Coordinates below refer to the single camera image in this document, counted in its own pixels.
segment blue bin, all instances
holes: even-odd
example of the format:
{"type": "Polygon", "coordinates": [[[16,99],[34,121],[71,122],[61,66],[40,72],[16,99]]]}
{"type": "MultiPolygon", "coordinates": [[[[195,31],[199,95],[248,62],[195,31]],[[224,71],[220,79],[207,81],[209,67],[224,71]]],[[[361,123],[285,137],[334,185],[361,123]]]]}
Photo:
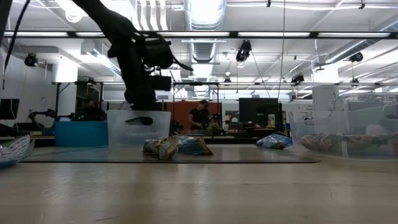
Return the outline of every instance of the blue bin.
{"type": "Polygon", "coordinates": [[[108,124],[105,121],[58,121],[55,123],[57,147],[108,146],[108,124]]]}

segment clear plastic bin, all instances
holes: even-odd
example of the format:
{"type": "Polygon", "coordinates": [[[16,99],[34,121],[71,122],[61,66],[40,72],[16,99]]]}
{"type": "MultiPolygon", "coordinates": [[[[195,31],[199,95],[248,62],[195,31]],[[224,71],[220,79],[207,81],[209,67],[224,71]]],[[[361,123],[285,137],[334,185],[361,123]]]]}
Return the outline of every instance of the clear plastic bin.
{"type": "Polygon", "coordinates": [[[289,113],[289,119],[294,149],[345,158],[398,158],[396,94],[343,95],[332,112],[317,112],[306,120],[289,113]]]}
{"type": "Polygon", "coordinates": [[[169,136],[171,113],[166,111],[108,110],[109,147],[143,146],[147,139],[162,139],[169,136]],[[150,117],[151,125],[139,121],[127,124],[127,120],[150,117]]]}

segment fluorescent light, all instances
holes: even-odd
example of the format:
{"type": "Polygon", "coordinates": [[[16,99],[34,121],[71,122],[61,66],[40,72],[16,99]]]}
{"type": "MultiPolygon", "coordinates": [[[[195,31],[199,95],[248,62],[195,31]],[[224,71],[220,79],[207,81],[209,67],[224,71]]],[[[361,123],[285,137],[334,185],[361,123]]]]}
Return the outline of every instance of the fluorescent light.
{"type": "Polygon", "coordinates": [[[350,33],[350,32],[321,32],[318,37],[388,37],[391,33],[388,32],[363,32],[363,33],[350,33]]]}
{"type": "Polygon", "coordinates": [[[298,96],[297,98],[303,99],[303,98],[306,98],[307,96],[310,96],[310,95],[312,95],[312,93],[308,93],[308,94],[303,95],[303,96],[298,96]]]}
{"type": "MultiPolygon", "coordinates": [[[[4,37],[12,37],[14,32],[4,32],[4,37]]],[[[66,32],[18,32],[17,37],[68,37],[66,32]]]]}
{"type": "Polygon", "coordinates": [[[188,31],[188,32],[158,32],[163,37],[227,37],[229,32],[208,32],[208,31],[188,31]]]}
{"type": "Polygon", "coordinates": [[[107,82],[107,83],[104,83],[104,85],[124,85],[124,83],[122,83],[122,82],[107,82]]]}
{"type": "Polygon", "coordinates": [[[181,43],[209,43],[209,44],[216,44],[216,43],[226,43],[226,40],[181,40],[181,43]]]}
{"type": "Polygon", "coordinates": [[[123,102],[125,100],[103,100],[103,101],[108,101],[108,102],[123,102]]]}
{"type": "Polygon", "coordinates": [[[238,32],[238,37],[308,37],[309,32],[238,32]]]}
{"type": "Polygon", "coordinates": [[[225,83],[225,82],[223,82],[223,83],[220,83],[220,85],[255,85],[255,83],[249,83],[249,82],[247,82],[247,83],[244,83],[244,82],[238,82],[238,83],[230,82],[230,83],[225,83]]]}
{"type": "Polygon", "coordinates": [[[77,32],[78,37],[105,37],[102,32],[77,32]]]}

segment hanging wire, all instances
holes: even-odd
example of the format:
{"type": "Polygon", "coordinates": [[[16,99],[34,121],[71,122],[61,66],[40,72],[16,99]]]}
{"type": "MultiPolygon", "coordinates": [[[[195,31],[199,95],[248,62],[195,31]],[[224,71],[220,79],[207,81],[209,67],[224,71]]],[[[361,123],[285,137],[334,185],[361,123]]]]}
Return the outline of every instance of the hanging wire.
{"type": "Polygon", "coordinates": [[[354,63],[353,62],[351,62],[351,71],[353,72],[353,80],[354,80],[355,76],[354,76],[354,63]]]}
{"type": "Polygon", "coordinates": [[[251,54],[253,55],[254,63],[256,64],[257,71],[259,72],[259,76],[261,77],[262,84],[264,85],[264,88],[265,88],[266,91],[267,91],[268,97],[271,98],[271,96],[270,96],[270,94],[269,94],[269,92],[268,92],[267,86],[266,86],[266,84],[264,83],[264,79],[262,78],[262,75],[261,75],[259,66],[257,65],[257,61],[256,61],[256,58],[255,58],[255,56],[254,56],[253,51],[251,51],[251,54]]]}
{"type": "Polygon", "coordinates": [[[235,64],[236,64],[236,93],[239,93],[239,91],[238,91],[238,88],[239,88],[239,85],[238,85],[238,62],[235,62],[235,64]]]}
{"type": "Polygon", "coordinates": [[[232,61],[233,61],[234,59],[233,58],[231,58],[231,60],[229,61],[229,64],[228,64],[228,67],[226,68],[226,70],[225,70],[225,72],[228,72],[228,70],[229,70],[229,67],[231,66],[231,64],[232,64],[232,61]]]}
{"type": "Polygon", "coordinates": [[[30,3],[30,0],[27,0],[25,2],[24,7],[22,8],[21,13],[18,16],[17,23],[15,24],[14,34],[12,35],[11,42],[10,42],[9,47],[8,47],[6,59],[4,61],[4,73],[7,70],[7,66],[8,66],[8,62],[10,61],[12,49],[14,48],[14,44],[15,44],[15,41],[17,39],[17,33],[18,33],[18,30],[19,30],[19,26],[21,25],[22,18],[24,17],[24,14],[26,12],[26,9],[27,9],[29,3],[30,3]]]}
{"type": "Polygon", "coordinates": [[[280,84],[282,83],[283,69],[284,69],[284,49],[285,49],[285,29],[286,29],[286,0],[284,0],[284,28],[283,28],[283,37],[282,37],[282,58],[280,60],[280,79],[279,79],[279,87],[278,87],[278,99],[280,93],[280,84]]]}

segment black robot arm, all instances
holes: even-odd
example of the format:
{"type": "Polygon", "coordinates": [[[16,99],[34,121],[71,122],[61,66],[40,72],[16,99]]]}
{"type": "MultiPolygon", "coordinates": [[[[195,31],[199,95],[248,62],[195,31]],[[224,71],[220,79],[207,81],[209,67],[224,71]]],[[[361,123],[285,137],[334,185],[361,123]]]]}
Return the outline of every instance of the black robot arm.
{"type": "Polygon", "coordinates": [[[124,16],[109,10],[100,0],[72,0],[82,8],[102,30],[112,46],[108,57],[116,57],[126,85],[124,97],[133,104],[134,110],[151,110],[156,100],[155,89],[170,90],[170,77],[150,77],[154,69],[166,69],[173,63],[182,65],[172,55],[169,45],[160,35],[148,35],[139,32],[124,16]]]}

